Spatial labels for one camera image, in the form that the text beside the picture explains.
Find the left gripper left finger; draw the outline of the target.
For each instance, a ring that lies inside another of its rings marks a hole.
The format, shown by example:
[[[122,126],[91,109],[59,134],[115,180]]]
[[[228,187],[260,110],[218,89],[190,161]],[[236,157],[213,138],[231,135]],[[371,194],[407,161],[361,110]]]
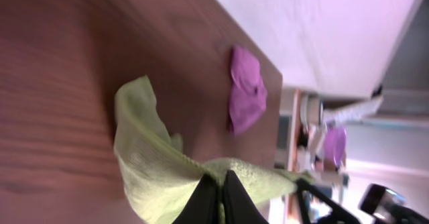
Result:
[[[173,224],[218,224],[218,186],[205,174]]]

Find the green microfiber cloth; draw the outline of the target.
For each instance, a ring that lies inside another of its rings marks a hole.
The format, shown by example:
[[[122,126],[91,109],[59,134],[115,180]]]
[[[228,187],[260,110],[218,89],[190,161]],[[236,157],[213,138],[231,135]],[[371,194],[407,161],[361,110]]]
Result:
[[[114,153],[125,195],[146,223],[172,223],[204,174],[222,184],[227,171],[234,171],[256,205],[295,192],[299,178],[312,180],[307,172],[267,169],[235,158],[197,162],[182,153],[181,136],[168,133],[156,105],[147,76],[124,84],[115,95]]]

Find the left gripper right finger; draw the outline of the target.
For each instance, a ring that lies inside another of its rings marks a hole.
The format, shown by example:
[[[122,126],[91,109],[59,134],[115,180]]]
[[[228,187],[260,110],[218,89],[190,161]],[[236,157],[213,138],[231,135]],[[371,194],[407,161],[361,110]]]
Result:
[[[226,224],[268,224],[232,170],[227,171],[222,198]]]

